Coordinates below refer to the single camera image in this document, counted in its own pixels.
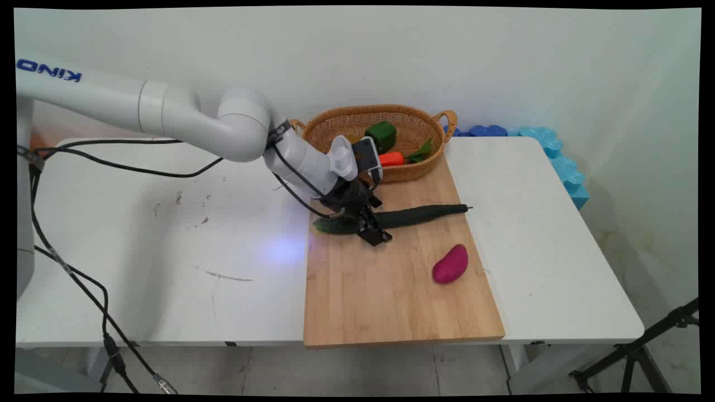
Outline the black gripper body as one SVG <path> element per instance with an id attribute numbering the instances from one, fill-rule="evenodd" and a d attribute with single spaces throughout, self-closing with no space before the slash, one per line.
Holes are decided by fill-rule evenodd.
<path id="1" fill-rule="evenodd" d="M 353 219 L 372 218 L 375 208 L 382 205 L 382 201 L 375 195 L 381 180 L 371 181 L 356 178 L 352 181 L 339 178 L 334 188 L 322 197 L 322 206 L 342 217 Z"/>

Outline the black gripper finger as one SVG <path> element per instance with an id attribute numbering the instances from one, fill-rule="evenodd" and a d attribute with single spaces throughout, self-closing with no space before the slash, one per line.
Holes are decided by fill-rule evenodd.
<path id="1" fill-rule="evenodd" d="M 366 214 L 373 214 L 373 216 L 375 216 L 375 218 L 378 219 L 378 217 L 375 215 L 372 207 L 366 207 Z M 385 229 L 383 228 L 382 224 L 380 223 L 380 221 L 378 219 L 378 242 L 389 242 L 389 241 L 391 241 L 391 239 L 392 239 L 392 235 L 385 231 Z"/>
<path id="2" fill-rule="evenodd" d="M 361 214 L 357 219 L 357 233 L 369 245 L 378 245 L 378 219 L 373 214 Z"/>

